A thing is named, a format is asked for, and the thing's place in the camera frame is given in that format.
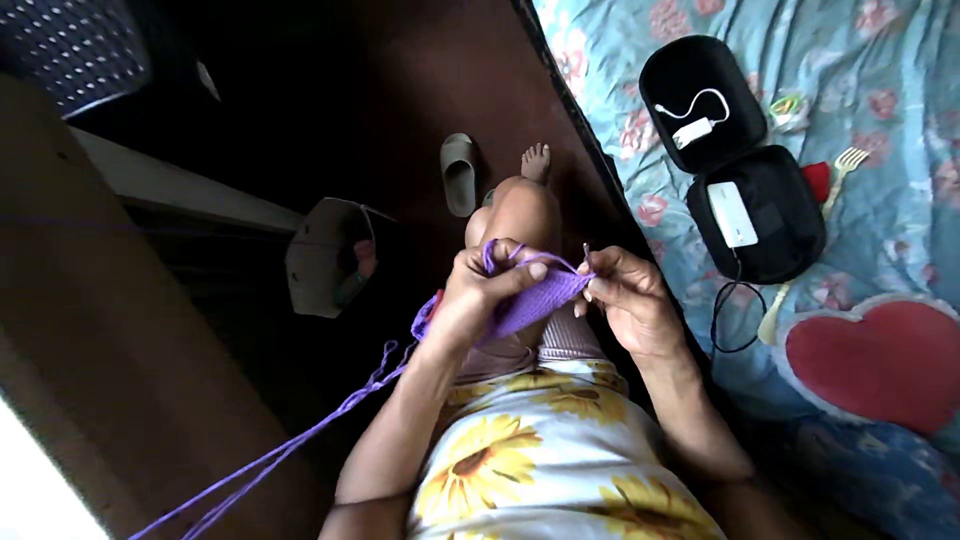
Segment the black cable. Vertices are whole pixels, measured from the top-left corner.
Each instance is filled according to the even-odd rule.
[[[724,285],[720,287],[720,290],[717,291],[716,298],[713,299],[713,320],[710,321],[710,343],[713,344],[713,351],[710,352],[710,359],[713,359],[713,356],[716,355],[717,351],[720,351],[721,353],[739,353],[740,351],[743,351],[747,347],[753,345],[758,338],[758,336],[754,334],[753,339],[746,342],[742,346],[737,347],[736,349],[724,349],[717,344],[717,318],[720,316],[720,309],[733,294],[737,285],[743,285],[754,291],[754,294],[756,294],[756,296],[760,299],[760,303],[763,305],[763,314],[767,314],[767,301],[763,300],[763,295],[760,294],[760,291],[756,290],[756,287],[753,285],[740,280],[740,277],[743,274],[743,263],[740,262],[740,257],[736,255],[736,250],[731,248],[731,251],[733,252],[733,258],[736,259],[736,279],[732,282],[724,283]]]

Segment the white charger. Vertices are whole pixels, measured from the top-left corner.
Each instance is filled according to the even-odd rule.
[[[710,120],[707,117],[703,117],[677,130],[677,132],[673,134],[673,143],[677,146],[677,150],[683,150],[683,148],[688,144],[690,144],[691,142],[709,135],[710,133],[713,132],[713,126],[730,118],[730,107],[727,106],[727,100],[724,99],[723,94],[721,94],[715,88],[704,88],[699,92],[697,92],[697,95],[693,96],[693,101],[690,102],[690,108],[686,110],[686,114],[683,114],[681,116],[678,116],[673,112],[670,112],[663,105],[660,105],[660,104],[654,105],[654,110],[656,110],[657,112],[662,112],[663,114],[666,114],[671,118],[682,120],[684,118],[687,118],[690,115],[690,113],[693,112],[693,105],[697,103],[697,98],[699,98],[701,94],[703,94],[704,92],[711,92],[716,94],[716,96],[720,98],[720,103],[723,104],[723,108],[727,112],[727,115],[719,120]]]

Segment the white cable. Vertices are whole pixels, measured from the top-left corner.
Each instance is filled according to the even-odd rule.
[[[654,110],[656,110],[656,111],[658,111],[658,112],[662,112],[662,113],[666,114],[667,116],[670,116],[671,118],[676,118],[677,120],[683,120],[684,118],[687,118],[687,117],[690,115],[691,112],[693,112],[693,106],[694,106],[694,104],[697,103],[697,98],[699,98],[699,97],[700,97],[700,94],[702,94],[702,93],[704,93],[704,92],[713,92],[714,94],[716,94],[717,97],[720,98],[720,103],[723,104],[724,110],[727,112],[727,115],[724,116],[723,118],[721,118],[720,120],[710,120],[710,121],[709,121],[709,122],[710,122],[710,126],[711,126],[711,127],[712,127],[712,126],[715,126],[715,125],[719,124],[720,122],[725,121],[727,118],[730,118],[730,107],[727,106],[727,100],[723,97],[723,94],[721,94],[718,90],[716,90],[716,89],[714,89],[714,88],[704,88],[704,89],[700,90],[699,92],[697,92],[697,95],[693,96],[693,101],[690,102],[690,108],[686,110],[686,114],[684,114],[683,116],[677,116],[677,115],[674,114],[673,112],[670,112],[669,110],[665,109],[665,108],[663,107],[663,105],[660,105],[660,104],[654,105]]]

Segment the red object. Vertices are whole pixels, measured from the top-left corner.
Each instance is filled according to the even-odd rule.
[[[807,165],[801,171],[813,190],[813,198],[817,200],[817,204],[825,203],[830,194],[830,166],[826,161],[820,161]]]
[[[853,414],[931,434],[960,406],[960,325],[926,304],[881,304],[857,322],[811,317],[785,347],[807,389]]]
[[[437,307],[440,307],[440,302],[444,300],[444,290],[437,289],[436,297],[437,297],[437,302],[433,303],[433,309],[430,309],[430,314],[427,315],[425,319],[423,319],[423,322],[425,323],[430,322],[430,319],[433,318],[433,314],[437,312]]]

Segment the sunflower print skirt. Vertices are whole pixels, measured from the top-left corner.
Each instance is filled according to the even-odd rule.
[[[660,431],[603,358],[454,386],[410,511],[417,539],[723,538],[660,465]]]

